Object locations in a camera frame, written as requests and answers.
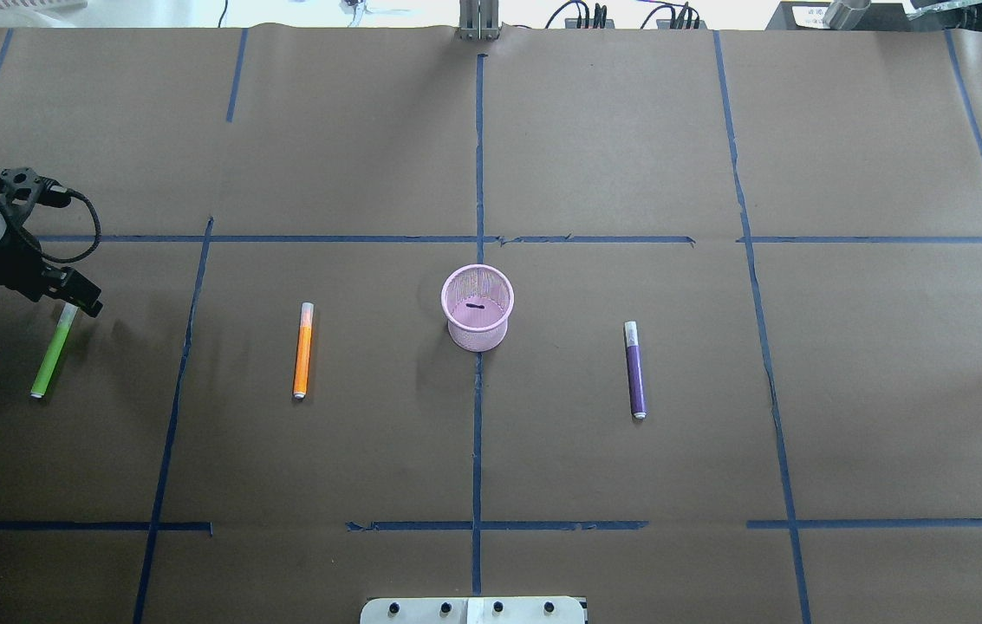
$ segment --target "mesh pencil holder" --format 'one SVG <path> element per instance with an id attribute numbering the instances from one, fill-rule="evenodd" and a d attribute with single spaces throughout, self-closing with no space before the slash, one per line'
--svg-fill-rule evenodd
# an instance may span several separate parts
<path id="1" fill-rule="evenodd" d="M 444 281 L 440 307 L 456 344 L 468 351 L 490 351 L 506 336 L 514 287 L 493 266 L 468 264 Z"/>

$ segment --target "white label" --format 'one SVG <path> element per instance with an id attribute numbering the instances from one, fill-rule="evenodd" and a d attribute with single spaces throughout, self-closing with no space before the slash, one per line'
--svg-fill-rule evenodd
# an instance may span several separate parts
<path id="1" fill-rule="evenodd" d="M 826 7 L 791 7 L 795 13 L 795 24 L 804 28 L 828 29 L 826 25 Z"/>

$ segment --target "purple marker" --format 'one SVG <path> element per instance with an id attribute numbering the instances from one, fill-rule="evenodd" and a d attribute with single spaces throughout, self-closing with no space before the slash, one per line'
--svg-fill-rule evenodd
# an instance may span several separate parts
<path id="1" fill-rule="evenodd" d="M 629 370 L 629 408 L 633 418 L 645 419 L 645 382 L 641 379 L 641 345 L 637 342 L 637 321 L 626 321 L 626 368 Z"/>

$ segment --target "marker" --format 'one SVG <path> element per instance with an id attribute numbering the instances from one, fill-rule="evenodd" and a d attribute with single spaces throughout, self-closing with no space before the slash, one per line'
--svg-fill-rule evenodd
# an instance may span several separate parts
<path id="1" fill-rule="evenodd" d="M 28 393 L 32 399 L 43 399 L 43 395 L 48 391 L 51 374 L 55 372 L 55 364 L 59 362 L 63 344 L 67 343 L 67 335 L 71 331 L 71 323 L 75 322 L 75 315 L 78 315 L 77 305 L 64 303 L 62 314 L 59 315 L 59 324 L 55 325 L 55 335 L 51 336 L 51 344 L 48 344 L 48 351 L 43 355 L 40 370 L 36 372 L 36 380 L 32 382 L 32 390 Z"/>
<path id="2" fill-rule="evenodd" d="M 294 364 L 294 399 L 305 399 L 309 384 L 309 341 L 313 339 L 313 304 L 302 304 L 302 319 L 297 325 L 297 361 Z"/>
<path id="3" fill-rule="evenodd" d="M 641 345 L 637 341 L 637 321 L 626 321 L 626 368 L 629 371 L 629 410 L 633 418 L 645 419 L 645 382 L 641 379 Z"/>

